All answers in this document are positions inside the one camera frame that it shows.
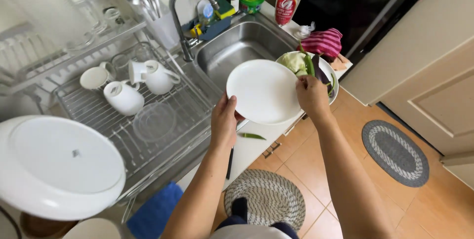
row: orange floor tile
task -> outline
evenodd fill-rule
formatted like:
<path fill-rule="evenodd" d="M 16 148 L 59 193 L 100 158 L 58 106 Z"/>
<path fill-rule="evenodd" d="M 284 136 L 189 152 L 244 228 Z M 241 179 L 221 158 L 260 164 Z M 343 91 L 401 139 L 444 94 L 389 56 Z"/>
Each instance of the orange floor tile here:
<path fill-rule="evenodd" d="M 356 156 L 375 184 L 400 239 L 474 238 L 474 191 L 443 168 L 440 155 L 378 107 L 364 107 L 340 89 L 331 105 L 339 126 Z M 425 153 L 430 179 L 420 188 L 395 181 L 365 150 L 362 127 L 371 120 L 384 120 L 406 133 Z M 306 218 L 300 238 L 342 238 L 337 213 L 331 202 L 319 138 L 311 120 L 301 120 L 282 146 L 268 158 L 260 156 L 249 168 L 276 172 L 301 191 Z M 216 227 L 226 218 L 223 195 L 214 220 Z"/>

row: red label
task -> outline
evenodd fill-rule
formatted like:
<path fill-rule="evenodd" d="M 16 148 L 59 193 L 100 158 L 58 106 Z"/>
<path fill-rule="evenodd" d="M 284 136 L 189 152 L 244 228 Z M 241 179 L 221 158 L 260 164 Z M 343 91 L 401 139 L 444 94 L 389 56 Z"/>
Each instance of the red label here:
<path fill-rule="evenodd" d="M 275 8 L 275 20 L 279 25 L 290 22 L 296 7 L 295 0 L 277 0 Z"/>

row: dish rack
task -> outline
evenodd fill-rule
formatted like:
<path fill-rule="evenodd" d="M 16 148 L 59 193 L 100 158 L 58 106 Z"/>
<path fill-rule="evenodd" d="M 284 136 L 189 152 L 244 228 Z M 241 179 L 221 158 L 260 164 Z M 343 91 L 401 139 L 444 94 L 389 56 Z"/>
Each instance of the dish rack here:
<path fill-rule="evenodd" d="M 164 95 L 152 94 L 144 84 L 139 89 L 145 98 L 145 105 L 154 102 L 166 103 L 176 114 L 176 125 L 171 135 L 154 143 L 142 141 L 135 135 L 134 116 L 120 115 L 101 94 L 83 89 L 79 78 L 53 91 L 70 119 L 92 127 L 109 138 L 122 155 L 127 181 L 117 201 L 134 198 L 210 135 L 213 104 L 181 70 L 171 64 L 171 60 L 165 60 L 155 48 L 151 48 L 156 60 L 181 75 L 181 82 Z M 117 55 L 120 54 L 136 61 L 133 47 Z"/>
<path fill-rule="evenodd" d="M 77 4 L 86 6 L 85 1 Z M 32 25 L 23 24 L 0 34 L 0 95 L 12 95 L 45 79 L 61 69 L 101 51 L 108 45 L 132 36 L 146 26 L 145 20 L 136 14 L 126 0 L 92 0 L 99 8 L 115 6 L 125 21 L 120 32 L 107 28 L 96 35 L 94 42 L 82 51 L 69 52 L 43 35 Z"/>

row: black refrigerator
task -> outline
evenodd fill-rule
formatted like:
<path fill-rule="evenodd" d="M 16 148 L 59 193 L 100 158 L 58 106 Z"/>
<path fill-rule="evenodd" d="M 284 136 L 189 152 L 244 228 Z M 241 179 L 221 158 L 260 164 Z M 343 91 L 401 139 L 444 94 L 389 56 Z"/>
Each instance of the black refrigerator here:
<path fill-rule="evenodd" d="M 293 20 L 299 25 L 314 21 L 317 31 L 338 29 L 343 34 L 341 54 L 354 64 L 353 68 L 417 1 L 301 0 Z"/>

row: black sock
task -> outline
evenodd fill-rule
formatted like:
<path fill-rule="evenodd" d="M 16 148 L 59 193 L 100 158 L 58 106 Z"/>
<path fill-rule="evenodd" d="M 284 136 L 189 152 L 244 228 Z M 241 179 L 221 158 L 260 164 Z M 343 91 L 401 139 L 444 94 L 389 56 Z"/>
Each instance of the black sock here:
<path fill-rule="evenodd" d="M 239 216 L 247 222 L 247 199 L 240 197 L 232 202 L 232 215 Z"/>

